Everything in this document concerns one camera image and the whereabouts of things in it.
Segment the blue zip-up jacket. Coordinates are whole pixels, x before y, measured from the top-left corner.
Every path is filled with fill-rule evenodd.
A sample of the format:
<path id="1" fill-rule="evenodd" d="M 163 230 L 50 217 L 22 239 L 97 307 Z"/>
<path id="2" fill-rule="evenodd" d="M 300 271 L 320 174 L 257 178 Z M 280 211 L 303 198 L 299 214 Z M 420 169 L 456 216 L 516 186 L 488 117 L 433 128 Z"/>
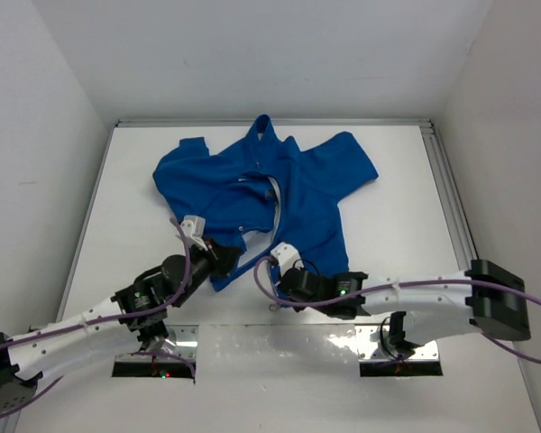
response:
<path id="1" fill-rule="evenodd" d="M 325 277 L 349 269 L 340 201 L 378 176 L 351 133 L 302 151 L 267 115 L 217 154 L 202 137 L 180 140 L 152 174 L 176 218 L 203 217 L 217 243 L 246 252 L 249 233 L 271 233 L 272 246 L 293 245 Z"/>

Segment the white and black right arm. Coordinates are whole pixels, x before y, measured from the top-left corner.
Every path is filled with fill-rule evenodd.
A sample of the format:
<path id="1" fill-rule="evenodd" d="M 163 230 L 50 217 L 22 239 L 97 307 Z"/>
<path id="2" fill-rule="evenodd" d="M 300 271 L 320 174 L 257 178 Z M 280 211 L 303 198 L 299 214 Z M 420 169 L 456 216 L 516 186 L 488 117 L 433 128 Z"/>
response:
<path id="1" fill-rule="evenodd" d="M 381 347 L 390 356 L 410 356 L 430 341 L 483 333 L 503 341 L 531 337 L 524 281 L 488 260 L 425 284 L 399 282 L 364 272 L 332 277 L 300 263 L 280 267 L 279 293 L 295 305 L 330 318 L 354 320 L 386 315 Z"/>

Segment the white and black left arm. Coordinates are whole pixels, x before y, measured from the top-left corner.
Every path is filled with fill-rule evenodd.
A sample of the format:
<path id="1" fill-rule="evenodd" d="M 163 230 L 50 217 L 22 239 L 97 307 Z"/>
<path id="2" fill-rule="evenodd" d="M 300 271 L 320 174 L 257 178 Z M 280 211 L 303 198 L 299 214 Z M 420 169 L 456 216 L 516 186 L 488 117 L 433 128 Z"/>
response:
<path id="1" fill-rule="evenodd" d="M 228 276 L 240 254 L 208 240 L 74 317 L 17 336 L 0 332 L 0 414 L 29 404 L 48 380 L 167 338 L 168 307 L 180 307 L 208 278 Z"/>

